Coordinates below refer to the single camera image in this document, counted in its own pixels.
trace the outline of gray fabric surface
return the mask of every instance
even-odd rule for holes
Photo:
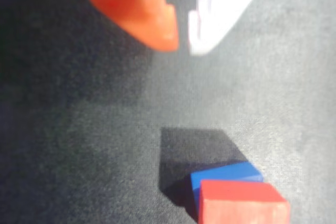
[[[205,58],[168,1],[171,54],[87,0],[0,0],[2,223],[193,223],[166,186],[245,158],[291,223],[335,222],[336,0],[254,0]]]

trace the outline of red block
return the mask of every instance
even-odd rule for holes
[[[199,224],[288,224],[289,203],[272,185],[203,180]]]

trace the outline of wooden block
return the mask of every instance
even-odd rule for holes
[[[197,212],[200,200],[199,188],[201,186],[201,181],[204,179],[241,180],[251,182],[264,181],[261,173],[250,162],[241,162],[213,169],[202,170],[199,172],[191,173],[190,176]]]
[[[288,224],[289,203],[272,185],[203,180],[199,224]]]

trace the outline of table surface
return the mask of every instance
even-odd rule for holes
[[[204,58],[167,1],[169,54],[88,0],[0,0],[3,223],[193,223],[183,177],[244,160],[334,223],[336,0],[254,0]]]

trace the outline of blue block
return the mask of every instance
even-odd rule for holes
[[[250,182],[264,181],[261,173],[250,162],[242,162],[234,165],[202,170],[200,172],[191,173],[190,176],[197,212],[200,200],[199,188],[201,186],[202,179],[240,180]]]

